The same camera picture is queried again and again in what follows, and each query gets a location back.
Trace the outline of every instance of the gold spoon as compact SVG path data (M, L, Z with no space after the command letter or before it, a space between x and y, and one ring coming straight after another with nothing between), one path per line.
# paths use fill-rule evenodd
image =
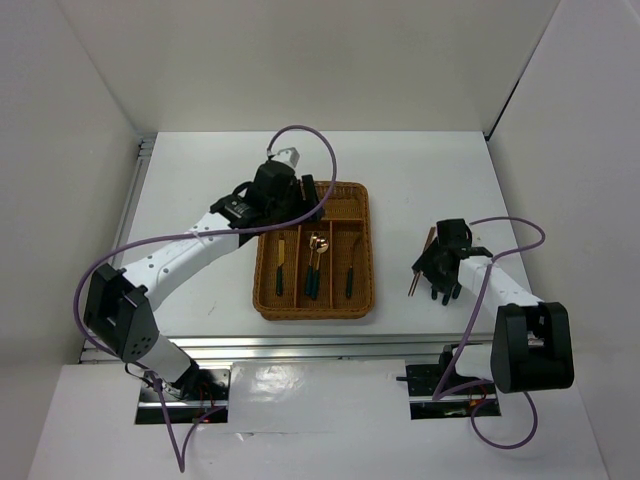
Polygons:
M316 252L318 259L316 260L316 271L313 274L313 289L311 290L311 298L318 298L318 290L320 288L320 256L329 250L329 241L325 237L318 237L316 241Z
M316 251L316 243L318 241L318 232L313 232L309 239L309 248L311 249L311 256L309 257L309 267L307 268L307 283L304 286L304 294L311 296L313 290L313 252Z

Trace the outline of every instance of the wooden chopstick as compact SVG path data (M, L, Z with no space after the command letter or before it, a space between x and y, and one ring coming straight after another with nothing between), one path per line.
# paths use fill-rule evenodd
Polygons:
M422 249L422 253L425 252L425 250L427 248L429 248L429 245L431 245L431 242L433 242L433 237L436 234L436 227L431 227L429 229L429 234L427 235L427 241L424 244L424 248ZM409 287L409 294L407 295L408 297L413 297L413 294L416 292L416 287L418 286L418 282L420 281L420 277L422 275L420 274L420 272L416 272L413 274L413 280L411 281L411 286Z

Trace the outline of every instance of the white wall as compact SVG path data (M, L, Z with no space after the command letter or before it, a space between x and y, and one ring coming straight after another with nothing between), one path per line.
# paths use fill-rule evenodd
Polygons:
M55 2L0 2L2 478L26 477L78 358L74 283L113 242L136 148Z
M489 142L510 213L549 233L525 258L529 279L569 309L578 384L613 479L637 477L640 444L634 5L562 0Z
M488 131L558 3L58 1L144 131Z

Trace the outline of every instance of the wicker tray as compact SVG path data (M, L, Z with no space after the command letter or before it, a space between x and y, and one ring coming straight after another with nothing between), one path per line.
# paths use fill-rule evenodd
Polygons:
M316 182L322 197L329 182ZM304 294L311 250L309 238L319 232L329 239L321 256L318 298ZM284 294L276 295L278 240L285 240ZM354 242L361 236L354 247ZM353 249L353 293L346 296L347 272ZM260 236L253 286L253 306L267 320L354 319L373 308L373 249L369 195L359 183L337 182L318 223L306 223Z

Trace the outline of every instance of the black handle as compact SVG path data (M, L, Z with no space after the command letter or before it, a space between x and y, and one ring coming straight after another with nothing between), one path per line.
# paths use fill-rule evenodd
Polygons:
M307 269L307 283L304 285L304 294L307 297L311 296L311 292L313 291L313 267L309 265Z
M349 267L349 273L347 273L347 298L351 298L353 293L353 267Z
M284 290L284 286L282 281L282 265L280 265L276 273L276 295L281 297L283 290Z
M320 288L320 269L313 274L313 288L311 289L311 299L318 298L318 290Z

